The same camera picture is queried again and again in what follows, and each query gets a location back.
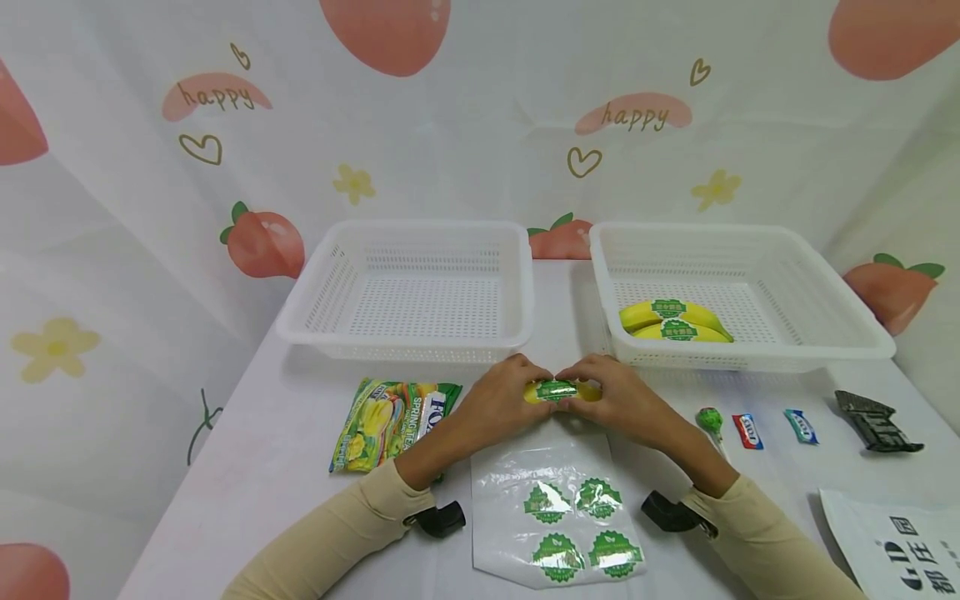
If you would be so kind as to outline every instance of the black object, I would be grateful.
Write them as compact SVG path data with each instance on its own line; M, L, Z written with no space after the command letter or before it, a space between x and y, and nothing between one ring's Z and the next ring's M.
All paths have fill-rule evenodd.
M853 428L863 438L867 449L873 452L919 452L923 444L912 444L900 429L890 421L897 412L886 404L843 390L834 392L840 410L847 415Z
M713 523L691 511L683 502L674 504L656 490L650 492L640 510L663 531L682 533L700 527L711 538L717 536L717 528Z
M464 509L460 508L460 502L455 501L441 509L434 506L408 517L408 525L410 519L416 521L428 536L438 540L442 540L458 529L467 526Z

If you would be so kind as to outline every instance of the hand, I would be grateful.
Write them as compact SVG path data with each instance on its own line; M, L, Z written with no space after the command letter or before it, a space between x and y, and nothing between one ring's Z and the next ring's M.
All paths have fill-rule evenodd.
M611 356L591 354L557 373L558 379L594 380L603 389L595 402L565 398L559 409L620 431L638 444L665 451L696 427L651 390L633 369Z
M411 488L423 490L454 463L546 419L556 404L523 399L527 383L543 379L553 375L523 354L493 365L456 410L396 457L396 472Z
M596 402L564 398L559 409L580 415L666 454L701 492L722 497L740 473L696 425L673 410L630 367L612 356L591 354L557 373L558 379L592 379L603 388Z
M523 354L493 365L473 384L460 406L441 422L469 440L473 452L512 438L556 410L553 402L531 404L523 390L531 381L553 379Z

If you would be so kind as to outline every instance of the green lollipop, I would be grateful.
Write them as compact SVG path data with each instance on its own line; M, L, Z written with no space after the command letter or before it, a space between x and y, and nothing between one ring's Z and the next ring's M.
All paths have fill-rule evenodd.
M720 415L720 411L712 406L700 409L700 412L697 413L697 424L710 435L713 444L729 461L730 457L727 456L727 449L723 447L723 434L720 433L720 429L723 427L723 416Z

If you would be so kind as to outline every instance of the beige sleeve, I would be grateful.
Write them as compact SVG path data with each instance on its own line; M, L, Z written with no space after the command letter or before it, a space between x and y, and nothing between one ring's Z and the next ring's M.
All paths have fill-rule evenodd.
M760 600L866 600L750 478L719 499L692 489L684 504L717 528L713 548Z
M435 505L429 490L400 478L391 459L260 550L223 600L317 600L360 559L402 538L403 519Z

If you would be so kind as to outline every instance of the peach print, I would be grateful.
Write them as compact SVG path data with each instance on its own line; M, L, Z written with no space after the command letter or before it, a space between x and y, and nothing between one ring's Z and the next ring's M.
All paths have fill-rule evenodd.
M909 75L958 37L957 0L840 0L828 36L840 66L872 82Z
M589 234L593 223L574 219L568 212L550 229L529 228L530 252L534 259L590 260Z
M693 111L683 100L668 94L643 91L618 96L602 107L591 110L577 121L573 130L577 135L590 135L613 123L628 125L628 131L632 131L634 126L643 131L647 125L660 131L664 123L686 127L692 122Z
M233 205L230 217L233 225L220 233L220 243L240 271L258 278L300 276L303 239L294 224L275 212L253 212L242 202Z
M0 60L0 165L33 160L49 150L34 110Z
M900 335L936 287L947 269L925 262L906 268L894 256L881 252L874 262L858 265L843 276L890 335Z
M253 110L255 104L274 107L256 85L242 77L230 73L201 73L174 84L163 98L160 112L167 121L179 121L201 105L226 111Z
M68 600L70 577L56 554L33 543L0 545L0 599Z
M371 69L394 77L420 72L437 55L451 0L320 0L340 43Z

